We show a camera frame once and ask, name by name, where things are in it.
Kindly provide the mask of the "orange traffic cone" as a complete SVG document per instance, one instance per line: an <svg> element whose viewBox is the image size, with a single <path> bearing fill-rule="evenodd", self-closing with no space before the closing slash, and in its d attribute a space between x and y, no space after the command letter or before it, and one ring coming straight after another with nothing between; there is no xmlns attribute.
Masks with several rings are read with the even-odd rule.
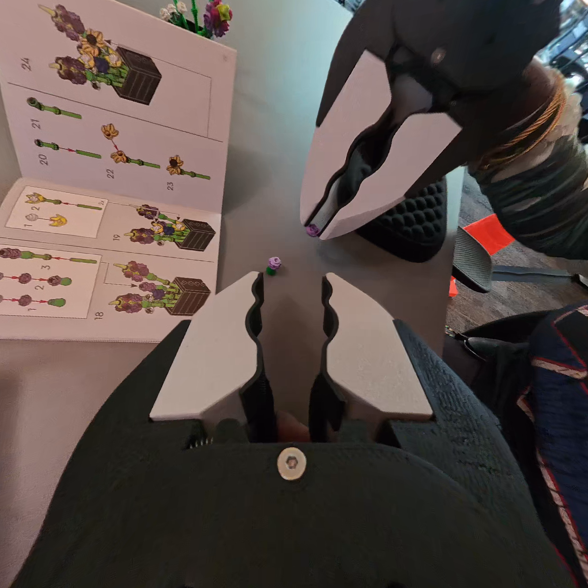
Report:
<svg viewBox="0 0 588 588"><path fill-rule="evenodd" d="M458 295L457 282L479 293L492 287L492 256L507 248L514 238L504 230L495 214L460 227L456 234L449 297Z"/></svg>

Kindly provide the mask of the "instruction booklet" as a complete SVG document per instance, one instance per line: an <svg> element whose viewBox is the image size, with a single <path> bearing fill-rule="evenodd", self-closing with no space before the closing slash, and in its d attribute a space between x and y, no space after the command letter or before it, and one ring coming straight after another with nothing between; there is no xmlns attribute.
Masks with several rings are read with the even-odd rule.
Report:
<svg viewBox="0 0 588 588"><path fill-rule="evenodd" d="M120 1L1 1L2 340L160 342L214 297L236 70L217 41Z"/></svg>

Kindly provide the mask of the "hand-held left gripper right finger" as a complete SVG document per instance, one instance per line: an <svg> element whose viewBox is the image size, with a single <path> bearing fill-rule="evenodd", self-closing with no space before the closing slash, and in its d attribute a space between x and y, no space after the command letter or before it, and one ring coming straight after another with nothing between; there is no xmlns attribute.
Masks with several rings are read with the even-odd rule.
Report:
<svg viewBox="0 0 588 588"><path fill-rule="evenodd" d="M394 318L333 272L322 278L318 436L339 436L359 421L368 436L385 422L429 422L434 413Z"/></svg>

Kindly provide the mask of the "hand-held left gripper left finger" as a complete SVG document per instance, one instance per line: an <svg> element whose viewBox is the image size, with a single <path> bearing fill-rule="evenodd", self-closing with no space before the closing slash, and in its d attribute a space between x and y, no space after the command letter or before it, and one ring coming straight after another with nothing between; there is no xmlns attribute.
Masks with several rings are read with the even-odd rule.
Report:
<svg viewBox="0 0 588 588"><path fill-rule="evenodd" d="M269 413L263 353L263 275L249 272L197 311L151 408L154 422L224 419L262 426Z"/></svg>

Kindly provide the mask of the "LEGO flower bouquet in pot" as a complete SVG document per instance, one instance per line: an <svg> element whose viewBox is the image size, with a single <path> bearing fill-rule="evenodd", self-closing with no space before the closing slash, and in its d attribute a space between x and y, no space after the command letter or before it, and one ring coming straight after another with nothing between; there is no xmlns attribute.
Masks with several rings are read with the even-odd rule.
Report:
<svg viewBox="0 0 588 588"><path fill-rule="evenodd" d="M191 1L190 7L183 1L171 1L160 9L159 16L183 30L214 40L228 33L233 13L224 1L207 1L202 15L199 15L196 1Z"/></svg>

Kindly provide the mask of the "black wrist rest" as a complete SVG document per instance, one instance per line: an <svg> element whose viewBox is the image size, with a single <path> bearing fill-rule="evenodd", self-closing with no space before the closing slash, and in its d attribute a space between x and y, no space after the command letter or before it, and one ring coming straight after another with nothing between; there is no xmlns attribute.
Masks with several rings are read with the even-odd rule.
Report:
<svg viewBox="0 0 588 588"><path fill-rule="evenodd" d="M447 182L444 176L407 193L402 202L364 224L356 233L399 259L424 263L441 250L446 225Z"/></svg>

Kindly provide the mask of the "grey desk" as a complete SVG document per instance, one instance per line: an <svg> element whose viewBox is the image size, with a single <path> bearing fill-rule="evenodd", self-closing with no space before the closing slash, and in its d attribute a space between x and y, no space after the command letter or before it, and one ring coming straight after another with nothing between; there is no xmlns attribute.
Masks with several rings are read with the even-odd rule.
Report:
<svg viewBox="0 0 588 588"><path fill-rule="evenodd" d="M299 222L299 194L334 48L351 14L335 1L229 1L226 43L237 51L217 285L270 256L261 343L279 410L307 421L319 368L321 277L334 272L443 349L461 192L447 205L442 250L402 261L354 233L319 241ZM40 530L77 442L153 343L1 342L1 587Z"/></svg>

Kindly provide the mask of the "gold bangle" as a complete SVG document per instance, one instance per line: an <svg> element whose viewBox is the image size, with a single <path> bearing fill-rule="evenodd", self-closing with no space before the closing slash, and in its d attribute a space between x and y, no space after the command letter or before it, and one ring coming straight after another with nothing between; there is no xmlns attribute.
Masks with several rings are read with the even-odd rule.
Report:
<svg viewBox="0 0 588 588"><path fill-rule="evenodd" d="M540 114L532 114L530 122L506 143L490 150L479 161L477 171L491 171L512 164L533 150L558 125L567 102L566 78L555 70L554 92Z"/></svg>

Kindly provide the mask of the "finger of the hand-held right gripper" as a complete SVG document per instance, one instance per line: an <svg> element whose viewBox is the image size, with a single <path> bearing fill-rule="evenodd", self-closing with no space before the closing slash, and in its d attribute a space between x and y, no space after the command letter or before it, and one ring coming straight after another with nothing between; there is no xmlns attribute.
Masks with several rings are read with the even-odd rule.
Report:
<svg viewBox="0 0 588 588"><path fill-rule="evenodd" d="M333 210L348 206L358 191L374 195L377 205L402 202L414 184L432 172L434 162L462 131L447 114L439 113L412 114L397 129L381 134L375 125L368 130L374 134L360 134L346 167L331 181L329 198L316 218L320 224ZM358 228L322 229L319 239L334 239Z"/></svg>
<svg viewBox="0 0 588 588"><path fill-rule="evenodd" d="M300 190L300 222L322 229L356 229L393 207L377 205L376 197L358 191L349 205L333 210L320 224L317 217L329 198L331 181L346 167L353 143L378 123L392 99L385 61L365 50L315 128Z"/></svg>

